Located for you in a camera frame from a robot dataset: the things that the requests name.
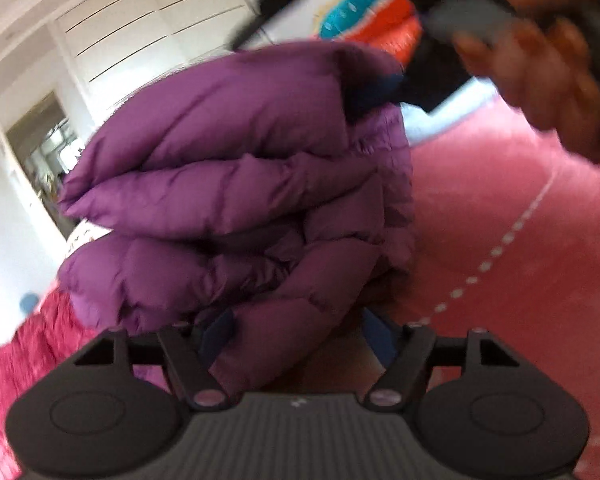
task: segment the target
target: white cabinet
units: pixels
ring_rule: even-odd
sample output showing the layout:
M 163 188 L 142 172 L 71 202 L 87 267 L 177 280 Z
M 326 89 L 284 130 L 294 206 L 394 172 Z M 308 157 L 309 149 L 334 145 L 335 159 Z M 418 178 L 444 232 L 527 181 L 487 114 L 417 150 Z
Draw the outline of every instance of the white cabinet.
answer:
M 157 77 L 224 52 L 251 14 L 245 0 L 86 0 L 58 27 L 104 112 Z

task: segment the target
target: quilted fabric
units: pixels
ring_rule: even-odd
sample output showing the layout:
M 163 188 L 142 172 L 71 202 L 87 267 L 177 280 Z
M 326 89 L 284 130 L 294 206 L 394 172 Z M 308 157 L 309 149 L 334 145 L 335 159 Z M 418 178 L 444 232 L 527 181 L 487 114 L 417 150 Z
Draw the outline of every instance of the quilted fabric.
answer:
M 262 386 L 315 349 L 369 279 L 413 253 L 400 109 L 349 124 L 343 95 L 388 55 L 305 42 L 197 65 L 129 99 L 65 180 L 62 207 L 113 232 L 59 279 L 78 319 L 131 333 L 231 307 L 212 372 Z

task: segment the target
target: pink floor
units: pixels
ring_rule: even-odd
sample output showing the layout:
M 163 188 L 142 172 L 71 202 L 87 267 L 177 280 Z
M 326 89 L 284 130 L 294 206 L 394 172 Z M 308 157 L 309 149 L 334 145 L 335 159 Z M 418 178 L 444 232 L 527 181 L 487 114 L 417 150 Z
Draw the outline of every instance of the pink floor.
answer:
M 600 479 L 600 168 L 496 101 L 414 150 L 419 257 L 394 282 L 398 322 L 485 327 L 589 413 L 583 480 Z M 378 364 L 356 332 L 295 371 L 302 389 L 364 391 Z

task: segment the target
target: white wall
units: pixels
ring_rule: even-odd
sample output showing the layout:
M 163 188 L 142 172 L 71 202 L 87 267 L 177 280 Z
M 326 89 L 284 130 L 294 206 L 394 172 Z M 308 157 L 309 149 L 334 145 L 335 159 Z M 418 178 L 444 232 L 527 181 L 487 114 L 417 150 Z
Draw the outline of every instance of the white wall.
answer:
M 11 338 L 22 320 L 18 307 L 22 295 L 44 292 L 57 264 L 0 167 L 0 344 Z
M 64 238 L 37 199 L 4 133 L 50 92 L 78 134 L 88 139 L 95 128 L 82 93 L 52 45 L 26 68 L 19 66 L 13 73 L 7 65 L 0 72 L 0 344 L 22 321 L 20 298 L 48 289 L 65 252 Z

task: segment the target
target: black plastic mount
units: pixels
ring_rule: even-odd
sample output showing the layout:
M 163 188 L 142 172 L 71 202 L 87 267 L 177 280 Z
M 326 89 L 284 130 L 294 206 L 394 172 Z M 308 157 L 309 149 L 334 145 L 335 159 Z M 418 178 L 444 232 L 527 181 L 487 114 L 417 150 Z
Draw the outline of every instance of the black plastic mount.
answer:
M 356 403 L 343 394 L 230 399 L 207 369 L 232 327 L 227 310 L 205 330 L 183 325 L 135 337 L 101 334 L 13 405 L 6 433 L 19 462 L 31 478 L 117 478 L 128 471 L 153 478 L 142 468 L 190 463 L 187 456 L 203 453 L 200 439 L 213 438 L 216 447 L 195 462 L 197 473 L 182 470 L 178 477 L 191 480 L 209 478 L 207 467 L 221 468 L 225 458 L 260 460 L 244 458 L 235 447 L 238 430 L 245 442 L 256 439 L 264 454 L 267 446 L 292 449 L 296 436 L 309 432 L 314 439 L 306 460 L 318 461 L 334 480 L 342 475 L 328 474 L 324 446 L 341 448 L 344 454 L 333 458 L 341 470 L 349 467 L 342 457 L 356 456 L 407 468 L 412 461 L 435 460 L 440 471 L 485 480 L 556 478 L 572 471 L 588 438 L 580 405 L 483 330 L 467 338 L 438 337 L 426 326 L 400 327 L 365 311 L 363 334 L 386 371 Z M 162 367 L 173 394 L 136 378 L 138 365 Z M 462 374 L 427 391 L 435 367 L 459 367 Z M 397 420 L 402 424 L 396 426 Z M 355 428 L 371 433 L 352 439 Z M 377 431 L 395 435 L 391 450 L 368 439 Z M 254 462 L 255 470 L 260 467 L 265 474 L 266 464 Z M 374 478 L 397 480 L 385 473 Z
M 366 409 L 401 412 L 440 462 L 472 478 L 552 478 L 572 471 L 589 437 L 567 392 L 486 330 L 438 337 L 365 313 L 364 334 L 386 372 Z M 436 367 L 459 379 L 429 391 Z

